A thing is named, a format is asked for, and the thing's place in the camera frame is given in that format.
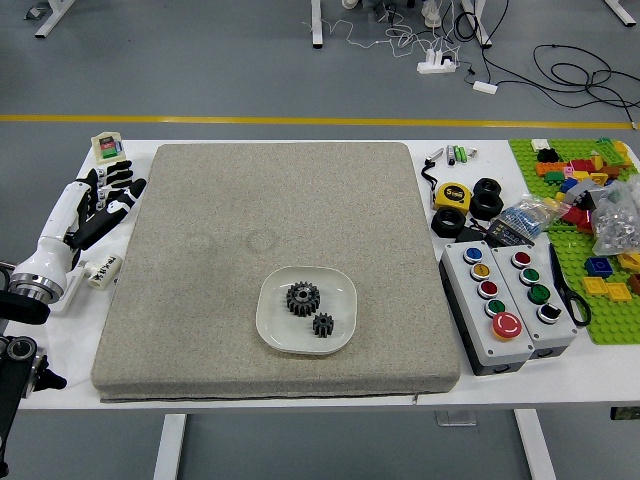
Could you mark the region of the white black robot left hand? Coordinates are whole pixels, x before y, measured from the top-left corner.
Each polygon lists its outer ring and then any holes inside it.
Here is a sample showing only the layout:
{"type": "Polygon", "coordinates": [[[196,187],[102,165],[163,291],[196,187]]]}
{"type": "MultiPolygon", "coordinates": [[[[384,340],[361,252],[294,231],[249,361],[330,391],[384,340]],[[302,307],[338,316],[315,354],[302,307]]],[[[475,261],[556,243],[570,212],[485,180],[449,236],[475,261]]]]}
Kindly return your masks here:
{"type": "Polygon", "coordinates": [[[67,288],[77,255],[111,232],[141,197],[146,180],[133,180],[129,161],[91,169],[63,190],[37,242],[35,253],[11,274],[9,289],[55,302],[67,288]]]}

